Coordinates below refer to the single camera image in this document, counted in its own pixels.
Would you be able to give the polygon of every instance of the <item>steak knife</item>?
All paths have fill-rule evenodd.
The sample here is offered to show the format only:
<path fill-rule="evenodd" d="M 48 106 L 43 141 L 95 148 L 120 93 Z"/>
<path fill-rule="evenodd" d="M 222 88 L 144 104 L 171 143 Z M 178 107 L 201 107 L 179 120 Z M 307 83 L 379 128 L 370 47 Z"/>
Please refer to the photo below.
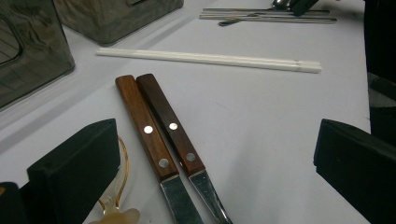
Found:
<path fill-rule="evenodd" d="M 190 138 L 187 136 L 175 112 L 166 100 L 154 75 L 147 74 L 136 79 L 139 90 L 151 108 L 151 112 L 166 134 L 169 143 L 176 152 L 184 172 L 218 223 L 232 223 L 218 194 L 216 193 L 204 163 L 198 156 Z"/>
<path fill-rule="evenodd" d="M 133 76 L 117 77 L 116 84 L 151 167 L 157 176 L 163 194 L 176 223 L 204 223 L 184 188 L 178 170 L 167 150 L 149 108 L 138 89 Z"/>

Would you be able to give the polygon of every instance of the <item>metal utensil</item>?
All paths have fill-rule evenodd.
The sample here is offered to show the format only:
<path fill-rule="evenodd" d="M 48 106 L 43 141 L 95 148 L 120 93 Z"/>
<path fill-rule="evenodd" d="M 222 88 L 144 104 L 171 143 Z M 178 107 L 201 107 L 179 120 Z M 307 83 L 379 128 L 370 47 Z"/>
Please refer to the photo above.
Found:
<path fill-rule="evenodd" d="M 283 17 L 283 16 L 262 16 L 256 13 L 247 16 L 205 16 L 201 15 L 202 20 L 221 20 L 220 26 L 227 26 L 239 21 L 271 21 L 271 22 L 295 22 L 295 23 L 336 23 L 336 18 L 324 17 Z"/>
<path fill-rule="evenodd" d="M 178 170 L 167 150 L 149 108 L 133 76 L 116 78 L 116 84 L 146 155 L 157 176 L 176 223 L 204 223 L 183 186 Z"/>
<path fill-rule="evenodd" d="M 210 181 L 204 163 L 198 156 L 154 75 L 140 76 L 136 79 L 136 82 L 182 164 L 184 173 L 204 199 L 216 221 L 218 223 L 232 223 Z"/>
<path fill-rule="evenodd" d="M 290 9 L 291 0 L 274 0 L 272 8 L 276 10 L 288 10 Z"/>
<path fill-rule="evenodd" d="M 251 13 L 261 13 L 268 15 L 294 15 L 290 10 L 277 10 L 274 8 L 204 8 L 201 15 L 247 15 Z M 328 15 L 330 10 L 309 10 L 305 15 Z"/>

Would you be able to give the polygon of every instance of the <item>knife handle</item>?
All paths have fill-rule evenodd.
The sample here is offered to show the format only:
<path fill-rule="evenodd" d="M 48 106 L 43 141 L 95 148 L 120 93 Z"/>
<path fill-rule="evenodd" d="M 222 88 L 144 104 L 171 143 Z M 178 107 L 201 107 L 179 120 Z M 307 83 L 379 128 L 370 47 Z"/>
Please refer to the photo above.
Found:
<path fill-rule="evenodd" d="M 136 82 L 146 102 L 151 107 L 152 114 L 159 121 L 160 127 L 176 152 L 186 175 L 191 176 L 203 171 L 205 166 L 201 158 L 166 100 L 154 75 L 143 75 L 138 77 Z"/>
<path fill-rule="evenodd" d="M 138 89 L 133 76 L 116 78 L 116 84 L 120 91 L 126 109 L 134 126 L 137 129 L 140 142 L 146 151 L 148 160 L 160 182 L 167 178 L 178 175 L 178 170 L 166 147 L 160 132 L 149 113 L 149 108 Z"/>

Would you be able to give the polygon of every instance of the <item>chopsticks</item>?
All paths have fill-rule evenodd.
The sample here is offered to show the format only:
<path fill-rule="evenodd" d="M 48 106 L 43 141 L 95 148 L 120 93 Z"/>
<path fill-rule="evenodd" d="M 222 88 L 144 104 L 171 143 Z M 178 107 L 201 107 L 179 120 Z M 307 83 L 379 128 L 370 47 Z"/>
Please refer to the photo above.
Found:
<path fill-rule="evenodd" d="M 208 63 L 229 66 L 253 67 L 264 69 L 275 69 L 294 72 L 319 73 L 320 63 L 299 60 L 279 60 L 254 57 L 240 57 L 217 54 L 198 54 L 184 52 L 167 52 L 153 50 L 133 50 L 133 49 L 107 49 L 99 48 L 97 55 L 112 57 L 128 57 L 139 59 L 151 59 L 162 61 L 173 61 L 183 63 Z"/>

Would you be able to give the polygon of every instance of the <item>table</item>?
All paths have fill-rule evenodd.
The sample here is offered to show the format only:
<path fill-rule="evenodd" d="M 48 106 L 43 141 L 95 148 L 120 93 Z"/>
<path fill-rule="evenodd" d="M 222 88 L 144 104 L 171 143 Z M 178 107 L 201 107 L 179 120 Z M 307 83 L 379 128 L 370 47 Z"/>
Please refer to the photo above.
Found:
<path fill-rule="evenodd" d="M 233 223 L 368 223 L 321 176 L 313 156 L 322 119 L 370 131 L 363 1 L 321 0 L 336 24 L 198 20 L 203 7 L 266 8 L 268 0 L 186 0 L 182 9 L 113 48 L 321 62 L 319 74 L 95 56 L 99 46 L 64 27 L 76 70 L 0 112 L 0 181 L 26 169 L 84 126 L 115 118 L 131 173 L 121 210 L 139 223 L 172 217 L 114 79 L 154 74 L 205 163 Z M 205 223 L 214 223 L 186 177 Z M 97 204 L 84 223 L 102 216 Z"/>

